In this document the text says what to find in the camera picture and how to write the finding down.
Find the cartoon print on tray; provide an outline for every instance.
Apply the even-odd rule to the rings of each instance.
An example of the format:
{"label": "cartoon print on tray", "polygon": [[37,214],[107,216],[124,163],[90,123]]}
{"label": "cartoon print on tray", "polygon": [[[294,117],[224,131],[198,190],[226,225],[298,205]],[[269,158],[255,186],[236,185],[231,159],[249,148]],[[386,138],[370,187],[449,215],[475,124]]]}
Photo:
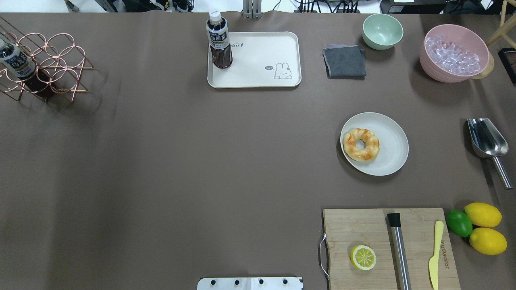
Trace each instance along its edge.
{"label": "cartoon print on tray", "polygon": [[292,72],[288,67],[288,63],[284,62],[276,64],[276,72],[274,78],[292,78]]}

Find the white bottle cap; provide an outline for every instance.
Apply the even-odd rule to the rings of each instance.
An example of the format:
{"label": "white bottle cap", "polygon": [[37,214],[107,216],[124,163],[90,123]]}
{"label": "white bottle cap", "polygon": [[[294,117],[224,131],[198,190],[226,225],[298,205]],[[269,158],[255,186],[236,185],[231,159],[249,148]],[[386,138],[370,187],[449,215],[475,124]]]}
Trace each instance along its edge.
{"label": "white bottle cap", "polygon": [[209,13],[209,19],[213,22],[219,22],[222,17],[220,16],[220,11],[215,10]]}

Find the mint green bowl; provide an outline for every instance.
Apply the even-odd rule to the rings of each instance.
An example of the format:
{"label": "mint green bowl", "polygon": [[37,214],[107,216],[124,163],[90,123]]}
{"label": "mint green bowl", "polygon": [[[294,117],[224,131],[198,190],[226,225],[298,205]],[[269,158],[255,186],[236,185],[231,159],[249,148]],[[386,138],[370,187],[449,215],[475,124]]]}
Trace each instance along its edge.
{"label": "mint green bowl", "polygon": [[386,50],[401,40],[403,27],[388,14],[373,14],[364,21],[362,37],[372,49]]}

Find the white floor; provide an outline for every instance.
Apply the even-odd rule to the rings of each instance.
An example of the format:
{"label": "white floor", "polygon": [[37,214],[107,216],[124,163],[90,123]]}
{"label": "white floor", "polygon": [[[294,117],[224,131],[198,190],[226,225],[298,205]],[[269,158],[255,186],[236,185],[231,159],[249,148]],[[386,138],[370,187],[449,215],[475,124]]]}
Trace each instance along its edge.
{"label": "white floor", "polygon": [[[94,0],[71,0],[81,12],[104,12]],[[271,11],[276,4],[276,11],[294,12],[299,0],[262,0],[262,11]],[[490,0],[482,0],[487,7]],[[125,12],[122,0],[115,2],[120,12]],[[360,0],[358,9],[361,13],[380,13],[380,0]],[[243,0],[195,0],[194,12],[242,11]],[[325,4],[321,4],[321,12],[330,13]],[[68,12],[64,0],[0,0],[0,12]]]}

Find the donut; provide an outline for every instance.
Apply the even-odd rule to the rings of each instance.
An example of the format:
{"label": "donut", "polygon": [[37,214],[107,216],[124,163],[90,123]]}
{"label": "donut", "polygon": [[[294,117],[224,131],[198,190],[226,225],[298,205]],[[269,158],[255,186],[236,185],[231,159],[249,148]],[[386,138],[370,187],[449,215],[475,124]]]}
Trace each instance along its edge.
{"label": "donut", "polygon": [[[357,148],[357,141],[365,142],[364,149]],[[355,128],[344,136],[344,151],[351,159],[356,161],[370,161],[380,152],[380,140],[373,131]]]}

